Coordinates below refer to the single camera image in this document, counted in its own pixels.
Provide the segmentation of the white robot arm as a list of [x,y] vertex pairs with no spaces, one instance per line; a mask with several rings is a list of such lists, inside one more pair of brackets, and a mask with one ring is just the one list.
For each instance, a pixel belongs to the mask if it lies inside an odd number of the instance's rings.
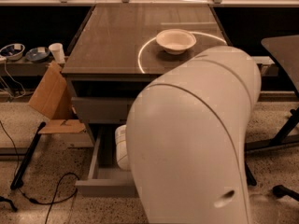
[[126,122],[150,223],[251,224],[244,147],[261,75],[243,50],[207,49],[152,81]]

